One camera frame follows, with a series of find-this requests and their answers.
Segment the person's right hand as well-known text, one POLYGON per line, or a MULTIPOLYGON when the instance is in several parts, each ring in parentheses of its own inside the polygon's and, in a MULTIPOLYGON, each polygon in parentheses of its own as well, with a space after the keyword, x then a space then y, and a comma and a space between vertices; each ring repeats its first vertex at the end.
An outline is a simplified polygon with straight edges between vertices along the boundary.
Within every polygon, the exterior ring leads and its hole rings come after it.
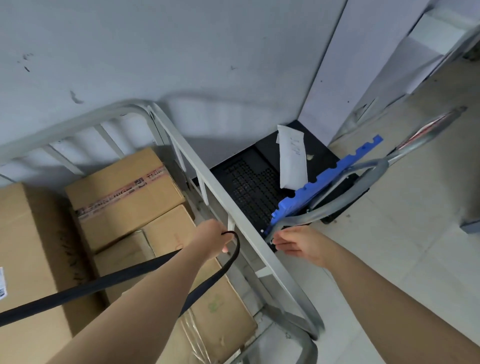
POLYGON ((337 243, 313 227, 306 225, 294 227, 302 228, 302 256, 293 257, 303 258, 316 266, 327 269, 337 243))

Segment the person's left hand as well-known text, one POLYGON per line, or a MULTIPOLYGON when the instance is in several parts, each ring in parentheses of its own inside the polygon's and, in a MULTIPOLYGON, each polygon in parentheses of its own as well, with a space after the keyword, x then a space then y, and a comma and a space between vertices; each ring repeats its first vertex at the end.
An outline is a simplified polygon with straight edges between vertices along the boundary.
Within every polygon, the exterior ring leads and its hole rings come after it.
POLYGON ((222 247, 234 239, 234 234, 227 231, 226 226, 216 220, 209 219, 201 222, 195 229, 190 245, 206 262, 216 258, 222 247))

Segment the person's left forearm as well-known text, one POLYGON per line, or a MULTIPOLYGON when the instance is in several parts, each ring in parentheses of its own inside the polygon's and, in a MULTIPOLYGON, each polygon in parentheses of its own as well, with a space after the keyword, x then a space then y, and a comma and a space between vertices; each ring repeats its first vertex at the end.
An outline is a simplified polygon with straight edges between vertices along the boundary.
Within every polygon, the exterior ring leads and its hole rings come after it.
POLYGON ((47 364, 155 364, 199 270, 218 254, 191 243, 127 290, 47 364))

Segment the person's right forearm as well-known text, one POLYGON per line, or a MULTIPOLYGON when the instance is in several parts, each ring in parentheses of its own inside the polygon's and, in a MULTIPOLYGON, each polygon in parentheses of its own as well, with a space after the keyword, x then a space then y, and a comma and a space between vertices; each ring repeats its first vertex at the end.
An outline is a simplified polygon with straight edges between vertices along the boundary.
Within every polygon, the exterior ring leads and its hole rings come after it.
POLYGON ((321 244, 353 314, 386 364, 480 364, 480 347, 330 239, 321 244))

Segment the grey metal cage cart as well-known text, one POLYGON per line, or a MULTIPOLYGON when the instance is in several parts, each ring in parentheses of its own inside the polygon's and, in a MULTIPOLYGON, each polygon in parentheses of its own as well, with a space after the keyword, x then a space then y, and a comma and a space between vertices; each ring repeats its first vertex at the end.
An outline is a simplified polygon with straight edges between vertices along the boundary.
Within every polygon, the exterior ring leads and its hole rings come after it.
POLYGON ((257 316, 270 320, 272 323, 269 328, 276 325, 288 337, 297 342, 302 351, 296 364, 317 364, 318 347, 315 341, 325 330, 320 314, 249 222, 247 216, 243 214, 156 102, 142 99, 119 101, 68 119, 33 135, 9 143, 0 143, 0 166, 24 158, 41 149, 74 175, 85 177, 87 175, 85 168, 80 167, 79 163, 72 162, 54 146, 54 143, 73 138, 83 130, 93 128, 117 157, 122 159, 125 154, 102 126, 102 123, 119 120, 128 114, 136 114, 145 120, 155 145, 162 149, 161 151, 166 155, 169 163, 174 163, 172 173, 175 182, 180 183, 184 179, 185 184, 189 187, 186 193, 190 201, 193 201, 195 197, 201 198, 195 204, 195 207, 200 209, 201 216, 223 219, 223 215, 219 215, 219 206, 221 206, 227 216, 228 228, 239 233, 240 243, 249 244, 265 264, 267 275, 273 275, 287 296, 294 301, 301 316, 283 309, 274 294, 265 287, 259 278, 260 270, 255 271, 251 267, 251 261, 244 252, 244 248, 239 249, 241 255, 237 263, 239 270, 249 284, 250 290, 261 301, 261 308, 257 316))

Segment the cardboard box with clear tape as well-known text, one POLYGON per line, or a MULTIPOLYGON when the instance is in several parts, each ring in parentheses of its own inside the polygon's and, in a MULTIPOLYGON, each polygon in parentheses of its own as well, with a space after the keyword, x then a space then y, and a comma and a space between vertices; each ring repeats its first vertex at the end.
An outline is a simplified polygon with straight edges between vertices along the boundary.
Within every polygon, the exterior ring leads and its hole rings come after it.
MULTIPOLYGON (((189 243, 195 222, 183 205, 96 253, 99 276, 158 258, 189 243)), ((223 276, 176 322, 155 364, 224 364, 254 334, 257 324, 223 276)))

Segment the black plastic pallet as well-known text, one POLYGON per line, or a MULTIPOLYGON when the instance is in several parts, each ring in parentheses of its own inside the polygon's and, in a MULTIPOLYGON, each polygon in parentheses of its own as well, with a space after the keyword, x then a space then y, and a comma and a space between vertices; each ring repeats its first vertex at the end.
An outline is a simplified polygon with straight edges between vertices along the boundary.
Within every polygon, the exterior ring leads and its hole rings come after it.
MULTIPOLYGON (((317 175, 324 170, 336 167, 339 157, 298 120, 287 126, 304 133, 306 153, 313 156, 312 160, 307 161, 310 183, 314 183, 317 175)), ((210 169, 262 237, 266 236, 265 230, 279 202, 295 195, 292 190, 280 188, 277 136, 278 132, 275 131, 210 169)))

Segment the blue notched plastic board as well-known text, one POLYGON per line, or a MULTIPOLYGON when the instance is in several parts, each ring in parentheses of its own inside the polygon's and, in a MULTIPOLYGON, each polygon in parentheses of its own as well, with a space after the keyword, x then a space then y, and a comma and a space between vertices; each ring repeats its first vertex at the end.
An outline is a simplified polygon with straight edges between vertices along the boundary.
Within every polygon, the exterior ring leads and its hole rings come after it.
POLYGON ((353 166, 376 146, 383 142, 380 135, 376 135, 372 142, 366 142, 356 149, 355 154, 347 155, 339 160, 334 168, 328 168, 321 172, 315 182, 306 183, 302 188, 295 191, 293 197, 285 197, 278 203, 278 208, 272 212, 271 221, 262 234, 264 237, 272 231, 274 225, 285 217, 292 216, 303 209, 318 193, 323 191, 334 179, 340 176, 349 167, 353 166))

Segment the white paper envelope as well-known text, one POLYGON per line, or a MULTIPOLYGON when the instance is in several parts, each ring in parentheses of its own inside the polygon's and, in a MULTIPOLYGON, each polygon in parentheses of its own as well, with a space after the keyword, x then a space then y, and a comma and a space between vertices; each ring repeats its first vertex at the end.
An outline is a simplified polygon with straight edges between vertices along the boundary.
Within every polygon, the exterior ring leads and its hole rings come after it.
POLYGON ((304 133, 285 125, 278 125, 280 188, 299 190, 308 183, 304 133))

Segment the cardboard box with printed tape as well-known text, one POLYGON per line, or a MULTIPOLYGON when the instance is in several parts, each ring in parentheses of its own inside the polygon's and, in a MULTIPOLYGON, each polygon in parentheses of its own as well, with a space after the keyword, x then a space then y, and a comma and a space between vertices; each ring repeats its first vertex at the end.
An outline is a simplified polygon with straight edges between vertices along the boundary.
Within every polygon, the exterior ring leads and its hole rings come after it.
POLYGON ((93 254, 186 203, 151 147, 75 181, 65 193, 93 254))

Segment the large cardboard box white label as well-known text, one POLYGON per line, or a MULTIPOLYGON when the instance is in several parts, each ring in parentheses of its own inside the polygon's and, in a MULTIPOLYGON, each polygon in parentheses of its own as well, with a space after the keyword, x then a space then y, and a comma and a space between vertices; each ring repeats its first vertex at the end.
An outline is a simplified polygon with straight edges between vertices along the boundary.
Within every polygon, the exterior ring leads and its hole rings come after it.
MULTIPOLYGON (((21 182, 0 188, 0 313, 93 280, 66 203, 21 182)), ((0 327, 0 364, 45 364, 104 309, 98 294, 0 327)))

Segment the white cabinet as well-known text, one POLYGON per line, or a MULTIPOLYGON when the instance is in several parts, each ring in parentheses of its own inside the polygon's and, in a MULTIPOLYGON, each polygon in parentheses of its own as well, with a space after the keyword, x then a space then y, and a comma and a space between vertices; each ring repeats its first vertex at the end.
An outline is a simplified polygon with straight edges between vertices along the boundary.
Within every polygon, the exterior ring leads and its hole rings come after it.
POLYGON ((324 145, 480 39, 480 0, 347 0, 298 120, 324 145))

